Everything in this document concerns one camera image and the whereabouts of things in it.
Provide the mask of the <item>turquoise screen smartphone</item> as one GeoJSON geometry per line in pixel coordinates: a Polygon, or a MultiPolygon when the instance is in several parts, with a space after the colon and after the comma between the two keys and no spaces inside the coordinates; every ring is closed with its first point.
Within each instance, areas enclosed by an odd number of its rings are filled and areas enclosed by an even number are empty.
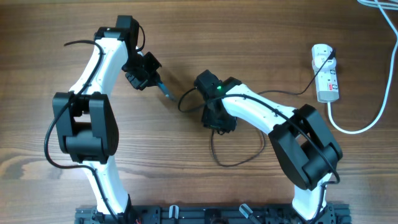
{"type": "Polygon", "coordinates": [[[176,102],[176,97],[174,94],[165,86],[163,82],[157,82],[157,86],[160,88],[162,93],[171,101],[176,102]]]}

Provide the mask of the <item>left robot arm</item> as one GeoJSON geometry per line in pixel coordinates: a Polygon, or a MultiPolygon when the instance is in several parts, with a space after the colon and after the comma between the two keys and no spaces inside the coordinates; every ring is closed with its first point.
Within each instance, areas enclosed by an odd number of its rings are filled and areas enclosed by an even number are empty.
{"type": "Polygon", "coordinates": [[[119,178],[114,155],[119,129],[109,102],[120,72],[136,90],[156,86],[166,96],[160,79],[161,64],[138,46],[142,26],[132,16],[118,16],[115,27],[100,27],[93,39],[91,58],[79,80],[52,101],[54,119],[44,140],[46,160],[59,169],[83,169],[97,200],[97,217],[126,219],[129,194],[119,178]]]}

